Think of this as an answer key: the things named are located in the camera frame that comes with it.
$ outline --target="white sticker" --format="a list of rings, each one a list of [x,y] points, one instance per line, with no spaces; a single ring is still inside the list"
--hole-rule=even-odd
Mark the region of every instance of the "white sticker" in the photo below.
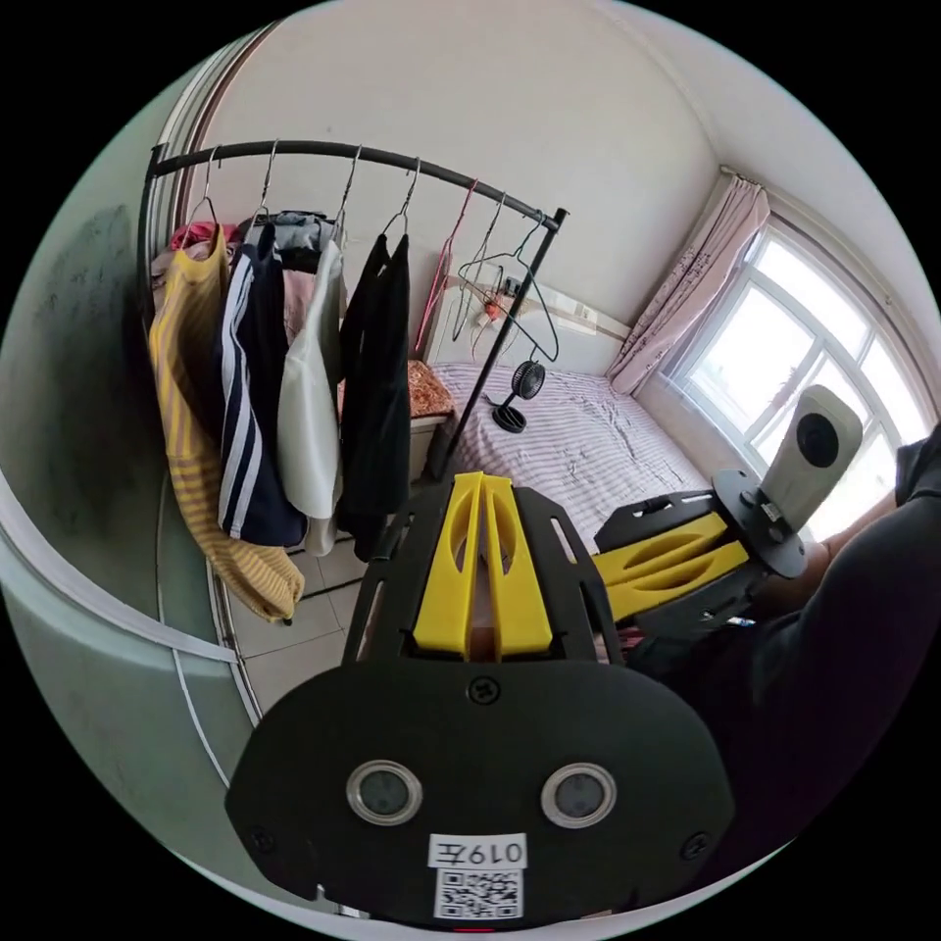
[[[526,834],[498,836],[453,836],[432,833],[428,842],[428,865],[432,869],[525,869]]]
[[[460,921],[522,917],[522,869],[438,870],[434,916]]]

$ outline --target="rack pole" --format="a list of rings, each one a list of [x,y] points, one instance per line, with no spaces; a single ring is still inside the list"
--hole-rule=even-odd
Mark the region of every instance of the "rack pole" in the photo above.
[[[471,418],[473,407],[477,404],[477,399],[480,398],[480,394],[483,392],[483,386],[497,363],[497,357],[500,355],[500,350],[503,349],[503,344],[506,342],[507,336],[509,335],[514,322],[517,319],[517,314],[520,311],[522,302],[529,293],[529,288],[532,287],[532,282],[539,271],[539,266],[542,265],[542,260],[546,257],[546,252],[549,251],[549,246],[552,245],[553,239],[556,237],[556,232],[558,232],[562,227],[562,223],[565,221],[565,218],[568,214],[569,211],[566,209],[556,210],[556,215],[553,217],[555,227],[547,227],[546,233],[542,236],[542,242],[540,243],[539,248],[536,250],[536,254],[533,256],[532,262],[529,265],[529,271],[526,272],[526,277],[522,281],[522,285],[520,286],[520,290],[517,293],[517,296],[513,299],[513,304],[511,305],[510,310],[503,318],[503,324],[500,327],[500,332],[497,334],[497,338],[494,340],[493,346],[490,348],[490,353],[487,355],[486,362],[483,364],[483,367],[480,370],[480,375],[477,377],[477,382],[473,387],[473,392],[470,394],[468,403],[464,406],[464,411],[462,412],[461,418],[458,421],[458,426],[448,441],[444,455],[440,459],[440,462],[431,462],[432,466],[429,469],[431,470],[432,475],[438,480],[440,480],[445,475],[448,468],[450,467],[451,461],[454,458],[454,452],[458,447],[458,442],[461,440],[461,435],[464,434],[464,429]]]
[[[552,217],[547,217],[540,210],[526,205],[519,199],[502,192],[494,186],[479,183],[470,176],[456,173],[447,167],[439,167],[422,160],[419,163],[416,157],[407,157],[405,154],[396,154],[389,150],[377,150],[374,147],[363,147],[354,144],[339,144],[332,140],[255,140],[244,144],[222,144],[219,147],[208,147],[191,154],[180,154],[177,157],[168,157],[166,160],[154,161],[147,171],[148,178],[166,176],[176,173],[186,167],[195,167],[205,164],[210,158],[217,161],[230,160],[232,157],[270,157],[272,152],[276,157],[290,154],[305,154],[313,157],[345,157],[352,160],[359,154],[360,161],[371,164],[383,164],[386,167],[397,167],[401,170],[414,172],[419,170],[422,175],[432,176],[442,182],[460,186],[463,189],[474,187],[474,196],[484,196],[495,203],[502,202],[504,209],[511,209],[528,219],[539,220],[547,229],[555,229],[557,223]]]
[[[144,177],[144,189],[140,196],[140,216],[137,219],[137,302],[140,305],[140,317],[144,327],[144,343],[147,332],[154,322],[154,293],[150,282],[150,266],[154,260],[154,232],[151,215],[154,209],[154,184],[159,174],[154,168],[160,165],[161,158],[167,151],[166,144],[157,144],[150,152],[150,163]]]

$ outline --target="striped bedsheet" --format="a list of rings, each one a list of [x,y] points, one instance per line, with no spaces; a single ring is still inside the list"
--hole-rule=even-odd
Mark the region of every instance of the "striped bedsheet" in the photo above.
[[[455,400],[458,415],[480,366],[433,367]],[[502,402],[513,370],[496,367],[485,395]],[[676,490],[709,486],[679,447],[629,396],[601,376],[547,372],[539,394],[514,400],[527,419],[522,434],[502,430],[481,396],[456,452],[456,471],[484,471],[531,487],[569,514],[590,553],[595,533],[612,511]],[[450,419],[453,429],[457,418]]]

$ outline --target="floor tile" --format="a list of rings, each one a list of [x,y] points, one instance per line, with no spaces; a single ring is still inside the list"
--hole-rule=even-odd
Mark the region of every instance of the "floor tile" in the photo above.
[[[344,632],[336,630],[326,637],[260,657],[249,657],[245,661],[245,670],[262,712],[311,677],[338,667],[345,643]]]
[[[334,588],[326,595],[333,606],[337,621],[344,630],[350,626],[350,621],[353,619],[353,611],[356,608],[356,599],[359,594],[359,585],[347,585],[345,588]]]
[[[305,595],[311,595],[315,591],[325,588],[317,556],[312,556],[309,552],[297,552],[291,556],[291,562],[297,566],[304,576]]]
[[[319,562],[323,584],[327,588],[362,578],[366,573],[366,564],[353,554],[352,542],[338,542],[328,556],[321,556]]]
[[[340,629],[326,595],[301,601],[294,610],[294,620],[290,625],[279,620],[274,623],[262,620],[231,594],[229,606],[232,609],[232,629],[243,657],[282,650]]]

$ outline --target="screw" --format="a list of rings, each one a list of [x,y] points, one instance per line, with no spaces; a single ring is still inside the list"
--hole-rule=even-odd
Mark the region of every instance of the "screw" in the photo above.
[[[694,833],[679,851],[679,855],[687,862],[691,863],[698,859],[703,851],[709,846],[711,840],[708,833]]]
[[[470,682],[468,697],[478,706],[490,706],[500,698],[500,684],[489,676],[479,676]]]
[[[258,850],[259,853],[267,855],[268,853],[274,852],[274,837],[260,826],[253,827],[250,835],[252,843],[255,844],[255,849]]]

